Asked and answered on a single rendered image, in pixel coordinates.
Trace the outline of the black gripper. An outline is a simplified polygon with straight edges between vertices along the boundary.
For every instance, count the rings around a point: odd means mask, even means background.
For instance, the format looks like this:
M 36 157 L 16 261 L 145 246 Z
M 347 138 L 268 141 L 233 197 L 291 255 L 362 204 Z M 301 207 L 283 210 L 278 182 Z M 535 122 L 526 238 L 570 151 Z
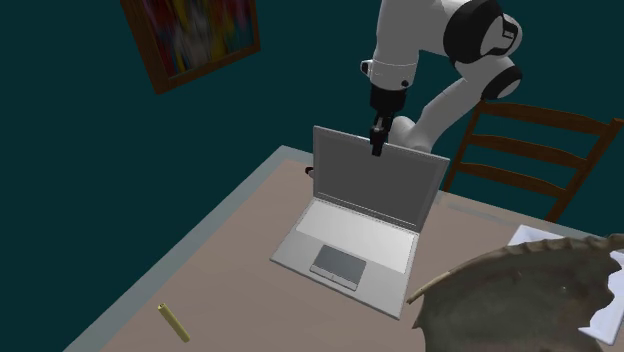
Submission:
M 385 135 L 389 134 L 393 116 L 404 108 L 407 90 L 386 90 L 371 85 L 370 106 L 375 110 L 377 117 L 382 118 L 382 126 L 374 125 L 370 128 L 369 139 L 372 145 L 373 156 L 381 155 L 385 143 Z

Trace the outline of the open silver laptop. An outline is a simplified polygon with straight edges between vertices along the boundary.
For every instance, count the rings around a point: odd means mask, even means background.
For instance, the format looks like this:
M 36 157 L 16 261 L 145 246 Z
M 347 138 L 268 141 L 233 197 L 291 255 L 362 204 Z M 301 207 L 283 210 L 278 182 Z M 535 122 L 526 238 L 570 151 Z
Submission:
M 313 197 L 272 262 L 398 319 L 447 158 L 313 130 Z

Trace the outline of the brown wooden ladder-back chair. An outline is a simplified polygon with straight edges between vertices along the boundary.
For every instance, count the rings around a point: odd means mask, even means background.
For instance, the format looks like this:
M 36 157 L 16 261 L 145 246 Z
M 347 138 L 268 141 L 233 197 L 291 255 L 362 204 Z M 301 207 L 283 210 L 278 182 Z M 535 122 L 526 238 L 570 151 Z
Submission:
M 580 157 L 550 146 L 503 136 L 476 134 L 474 129 L 482 115 L 498 116 L 595 135 L 598 137 L 598 140 L 587 156 Z M 603 123 L 575 113 L 516 103 L 492 103 L 482 100 L 473 109 L 462 142 L 444 181 L 443 190 L 448 192 L 456 174 L 461 172 L 540 193 L 556 199 L 553 207 L 545 217 L 547 221 L 555 223 L 622 128 L 624 128 L 624 119 L 622 118 L 613 118 L 610 122 Z M 470 145 L 573 168 L 575 174 L 567 186 L 562 188 L 529 175 L 485 164 L 468 163 L 463 160 L 463 156 Z

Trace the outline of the brown table with grey edge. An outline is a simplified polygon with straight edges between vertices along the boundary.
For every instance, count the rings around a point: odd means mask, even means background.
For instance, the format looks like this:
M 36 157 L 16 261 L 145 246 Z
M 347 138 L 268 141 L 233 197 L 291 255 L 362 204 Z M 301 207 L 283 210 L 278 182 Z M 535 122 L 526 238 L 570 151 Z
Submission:
M 393 319 L 271 261 L 312 196 L 282 146 L 64 352 L 424 352 L 418 304 Z M 157 310 L 165 303 L 184 343 Z

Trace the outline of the brown jagged shell figure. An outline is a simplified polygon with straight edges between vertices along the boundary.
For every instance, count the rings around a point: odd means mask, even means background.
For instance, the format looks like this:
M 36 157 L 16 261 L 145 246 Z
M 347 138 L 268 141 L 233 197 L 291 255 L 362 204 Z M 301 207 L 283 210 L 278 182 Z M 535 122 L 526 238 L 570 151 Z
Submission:
M 612 252 L 624 234 L 508 245 L 439 275 L 413 295 L 425 352 L 603 352 L 582 333 L 614 299 Z

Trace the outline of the yellow cylindrical stick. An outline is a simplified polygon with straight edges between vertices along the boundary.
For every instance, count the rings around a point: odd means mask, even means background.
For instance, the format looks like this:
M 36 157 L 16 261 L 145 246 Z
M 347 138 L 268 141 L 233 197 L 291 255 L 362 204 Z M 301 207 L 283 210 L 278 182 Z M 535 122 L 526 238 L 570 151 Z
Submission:
M 186 329 L 183 327 L 183 325 L 165 303 L 159 304 L 157 310 L 184 343 L 190 341 L 190 334 L 186 331 Z

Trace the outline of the white flat sheet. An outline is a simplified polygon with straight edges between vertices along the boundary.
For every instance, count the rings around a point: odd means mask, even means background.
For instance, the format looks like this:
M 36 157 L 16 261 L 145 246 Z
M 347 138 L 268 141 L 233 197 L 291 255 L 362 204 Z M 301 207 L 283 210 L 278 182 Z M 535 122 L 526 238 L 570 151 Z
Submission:
M 519 225 L 508 244 L 518 245 L 525 242 L 560 238 L 563 238 L 561 233 L 552 233 L 528 225 Z M 624 320 L 624 249 L 613 251 L 610 256 L 620 265 L 620 269 L 611 274 L 608 279 L 608 288 L 614 294 L 614 298 L 608 306 L 596 311 L 589 322 L 580 326 L 578 331 L 612 346 Z

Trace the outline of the colourful wood-framed wall picture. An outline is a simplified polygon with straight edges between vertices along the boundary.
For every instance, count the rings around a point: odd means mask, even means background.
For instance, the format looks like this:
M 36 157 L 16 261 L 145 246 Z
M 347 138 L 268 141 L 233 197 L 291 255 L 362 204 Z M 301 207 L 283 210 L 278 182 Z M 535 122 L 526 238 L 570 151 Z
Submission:
M 260 51 L 256 0 L 120 0 L 153 90 Z

